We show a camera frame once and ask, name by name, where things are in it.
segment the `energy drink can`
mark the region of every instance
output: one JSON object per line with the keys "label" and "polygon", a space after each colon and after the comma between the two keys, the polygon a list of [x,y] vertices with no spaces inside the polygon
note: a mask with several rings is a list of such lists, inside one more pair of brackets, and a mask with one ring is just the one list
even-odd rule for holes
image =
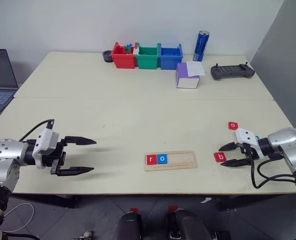
{"label": "energy drink can", "polygon": [[206,49],[208,39],[209,39],[208,31],[199,31],[196,48],[193,54],[194,61],[198,61],[198,62],[202,61],[204,50]]}

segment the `table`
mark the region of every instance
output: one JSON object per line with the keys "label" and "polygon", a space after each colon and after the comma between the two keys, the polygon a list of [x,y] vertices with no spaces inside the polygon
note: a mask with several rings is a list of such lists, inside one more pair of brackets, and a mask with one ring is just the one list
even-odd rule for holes
{"label": "table", "polygon": [[[50,168],[22,167],[15,193],[296,193],[295,185],[287,182],[269,182],[255,189],[249,166],[227,168],[214,161],[213,153],[231,141],[228,121],[238,122],[260,137],[291,126],[272,100],[15,98],[0,116],[0,139],[17,140],[49,118],[55,118],[54,131],[61,137],[83,136],[98,142],[67,146],[65,167],[95,169],[78,176],[57,177],[50,175]],[[184,150],[195,152],[198,168],[143,171],[144,153]],[[263,172],[271,176],[289,173],[289,169],[284,161],[278,161],[267,164]]]}
{"label": "table", "polygon": [[[183,61],[191,61],[185,55]],[[202,99],[272,100],[260,78],[231,78],[216,81],[210,68],[238,65],[240,55],[206,55],[205,76],[197,89],[177,89],[175,70],[118,69],[103,61],[101,53],[51,52],[15,94],[15,98],[92,99]]]}

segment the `game controller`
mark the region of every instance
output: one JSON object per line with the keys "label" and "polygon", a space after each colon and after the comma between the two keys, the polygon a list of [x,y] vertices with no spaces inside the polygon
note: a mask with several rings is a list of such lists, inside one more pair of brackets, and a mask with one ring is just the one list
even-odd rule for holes
{"label": "game controller", "polygon": [[246,64],[232,65],[232,66],[216,66],[211,67],[211,74],[215,80],[225,78],[250,78],[254,75],[255,71]]}

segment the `paper note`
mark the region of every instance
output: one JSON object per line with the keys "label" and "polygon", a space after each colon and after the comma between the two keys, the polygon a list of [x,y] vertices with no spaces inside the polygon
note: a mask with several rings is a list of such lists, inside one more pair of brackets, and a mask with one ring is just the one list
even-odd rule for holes
{"label": "paper note", "polygon": [[139,48],[137,47],[133,50],[133,55],[138,55],[138,54],[139,54]]}
{"label": "paper note", "polygon": [[188,76],[198,76],[198,75],[204,75],[204,69],[199,61],[189,61],[187,62],[187,70],[188,70]]}

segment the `green storage bin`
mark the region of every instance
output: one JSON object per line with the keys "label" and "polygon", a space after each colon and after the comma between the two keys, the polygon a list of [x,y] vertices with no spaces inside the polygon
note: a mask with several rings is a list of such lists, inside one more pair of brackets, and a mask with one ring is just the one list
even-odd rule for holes
{"label": "green storage bin", "polygon": [[161,44],[158,43],[157,47],[145,47],[137,43],[135,55],[140,69],[157,69],[161,49],[159,45]]}

